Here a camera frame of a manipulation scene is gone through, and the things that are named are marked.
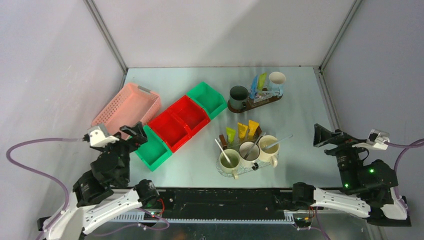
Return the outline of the white ribbed mug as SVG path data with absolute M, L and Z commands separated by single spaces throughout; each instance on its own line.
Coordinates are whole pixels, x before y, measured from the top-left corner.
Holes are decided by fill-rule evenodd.
M 259 164 L 258 164 L 258 159 L 260 156 L 260 149 L 259 146 L 256 145 L 251 153 L 248 155 L 247 159 L 244 159 L 244 155 L 246 154 L 246 152 L 248 151 L 248 149 L 250 148 L 250 146 L 254 144 L 254 142 L 252 141 L 246 141 L 244 143 L 242 143 L 239 146 L 239 155 L 240 155 L 240 166 L 243 168 L 250 168 L 254 171 L 256 171 L 259 168 Z

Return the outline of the green mug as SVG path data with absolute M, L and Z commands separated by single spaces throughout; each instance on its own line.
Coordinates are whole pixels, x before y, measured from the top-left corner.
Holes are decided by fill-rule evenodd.
M 230 174 L 235 180 L 239 178 L 237 173 L 241 164 L 240 154 L 234 149 L 225 149 L 219 155 L 219 166 L 225 174 Z

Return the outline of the red plastic bin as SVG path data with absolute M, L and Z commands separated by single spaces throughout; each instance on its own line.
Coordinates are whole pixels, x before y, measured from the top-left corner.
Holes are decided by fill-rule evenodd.
M 175 153 L 210 121 L 206 111 L 184 95 L 147 125 Z

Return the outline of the clear textured oval tray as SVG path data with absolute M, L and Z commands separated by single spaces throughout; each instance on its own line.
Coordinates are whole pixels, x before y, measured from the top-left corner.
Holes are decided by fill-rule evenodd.
M 221 152 L 216 163 L 216 170 L 224 177 L 238 179 L 240 175 L 258 171 L 261 168 L 273 166 L 274 162 L 264 162 L 257 160 L 252 166 L 244 167 L 242 166 L 242 158 L 238 151 L 233 149 L 226 149 L 225 154 L 229 157 L 229 160 L 232 164 L 237 164 L 236 167 L 233 167 L 229 164 L 227 158 Z

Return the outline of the clear acrylic holder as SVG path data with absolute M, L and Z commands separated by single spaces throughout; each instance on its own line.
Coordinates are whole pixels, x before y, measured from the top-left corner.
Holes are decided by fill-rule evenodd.
M 269 99 L 273 96 L 272 93 L 267 91 L 251 91 L 248 95 L 247 102 L 253 107 L 259 107 L 269 102 Z

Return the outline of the clear holder with brown ends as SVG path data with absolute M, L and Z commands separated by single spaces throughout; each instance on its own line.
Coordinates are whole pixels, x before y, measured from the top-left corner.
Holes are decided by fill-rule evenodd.
M 238 138 L 237 129 L 235 129 L 235 131 L 236 131 L 236 134 L 235 134 L 233 143 L 228 142 L 226 131 L 225 131 L 224 134 L 220 134 L 219 137 L 217 138 L 220 145 L 223 147 L 224 150 L 233 149 L 233 150 L 239 151 L 239 147 L 242 143 L 244 143 L 244 142 L 255 142 L 257 140 L 257 138 L 259 137 L 259 135 L 263 132 L 261 127 L 259 126 L 256 130 L 254 137 L 249 137 L 248 134 L 247 134 L 244 139 L 240 140 Z

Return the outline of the white toothbrush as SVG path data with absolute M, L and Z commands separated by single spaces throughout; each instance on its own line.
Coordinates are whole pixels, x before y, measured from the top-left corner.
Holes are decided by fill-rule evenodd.
M 225 158 L 225 161 L 227 162 L 227 167 L 232 168 L 233 164 L 231 162 L 230 157 L 226 154 L 225 150 L 223 149 L 223 147 L 221 146 L 220 142 L 218 141 L 217 138 L 214 139 L 215 143 L 217 144 L 217 146 L 219 147 L 223 157 Z

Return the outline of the black mug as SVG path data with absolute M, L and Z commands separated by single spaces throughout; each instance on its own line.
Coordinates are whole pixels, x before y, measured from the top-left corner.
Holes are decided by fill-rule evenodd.
M 237 85 L 232 87 L 229 91 L 229 96 L 229 104 L 234 110 L 241 111 L 246 108 L 249 91 L 244 86 Z

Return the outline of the cream mug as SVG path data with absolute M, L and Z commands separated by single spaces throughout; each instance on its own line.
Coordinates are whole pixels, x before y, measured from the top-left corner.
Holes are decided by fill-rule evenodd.
M 260 138 L 258 142 L 260 154 L 258 159 L 265 163 L 270 163 L 273 168 L 278 165 L 278 155 L 280 151 L 280 144 L 277 143 L 271 147 L 268 147 L 276 143 L 278 139 L 272 135 L 265 135 Z

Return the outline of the light blue mug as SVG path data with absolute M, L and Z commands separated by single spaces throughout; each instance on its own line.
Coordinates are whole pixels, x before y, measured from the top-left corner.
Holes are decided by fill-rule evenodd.
M 268 76 L 269 84 L 267 89 L 272 92 L 273 96 L 282 97 L 284 94 L 284 83 L 286 82 L 286 76 L 279 71 L 274 71 Z

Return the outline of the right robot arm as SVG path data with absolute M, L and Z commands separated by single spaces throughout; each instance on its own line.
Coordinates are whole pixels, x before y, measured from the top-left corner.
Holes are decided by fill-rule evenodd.
M 359 157 L 362 152 L 386 150 L 389 136 L 373 129 L 368 138 L 359 139 L 340 129 L 330 131 L 314 124 L 313 146 L 335 146 L 324 152 L 336 158 L 342 188 L 335 193 L 297 182 L 292 186 L 291 204 L 297 209 L 322 207 L 343 211 L 374 226 L 410 227 L 406 199 L 395 193 L 399 185 L 396 171 L 381 159 L 365 165 Z

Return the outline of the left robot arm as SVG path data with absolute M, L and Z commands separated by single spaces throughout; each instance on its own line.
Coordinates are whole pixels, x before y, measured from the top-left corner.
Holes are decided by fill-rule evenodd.
M 154 183 L 143 179 L 120 197 L 102 203 L 114 194 L 114 188 L 129 185 L 130 153 L 148 142 L 140 121 L 134 126 L 121 126 L 115 134 L 109 134 L 104 124 L 98 124 L 87 131 L 83 141 L 100 155 L 73 185 L 63 207 L 53 216 L 37 220 L 42 240 L 62 240 L 65 228 L 78 213 L 82 216 L 76 237 L 82 240 L 114 217 L 137 208 L 153 208 L 158 202 L 160 194 Z

